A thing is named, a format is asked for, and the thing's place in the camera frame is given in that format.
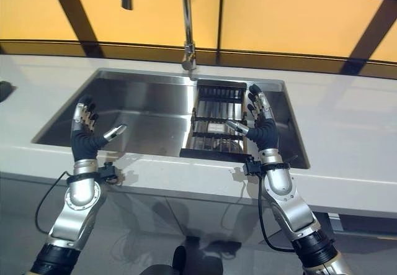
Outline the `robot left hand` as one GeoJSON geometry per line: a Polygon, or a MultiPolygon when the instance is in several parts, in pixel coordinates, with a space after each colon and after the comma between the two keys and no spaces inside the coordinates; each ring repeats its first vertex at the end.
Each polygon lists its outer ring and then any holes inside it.
{"type": "Polygon", "coordinates": [[[94,160],[97,153],[109,142],[126,131],[127,126],[120,124],[103,135],[96,135],[94,127],[98,115],[94,112],[96,105],[89,95],[82,96],[75,107],[71,122],[71,149],[74,161],[94,160]]]}

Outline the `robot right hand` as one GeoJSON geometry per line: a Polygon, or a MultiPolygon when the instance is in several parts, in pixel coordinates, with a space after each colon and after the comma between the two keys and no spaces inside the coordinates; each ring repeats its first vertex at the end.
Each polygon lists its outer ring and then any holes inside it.
{"type": "Polygon", "coordinates": [[[270,102],[256,84],[249,87],[248,97],[251,101],[248,109],[254,117],[254,127],[233,120],[227,120],[225,125],[254,142],[259,151],[278,149],[279,135],[270,102]]]}

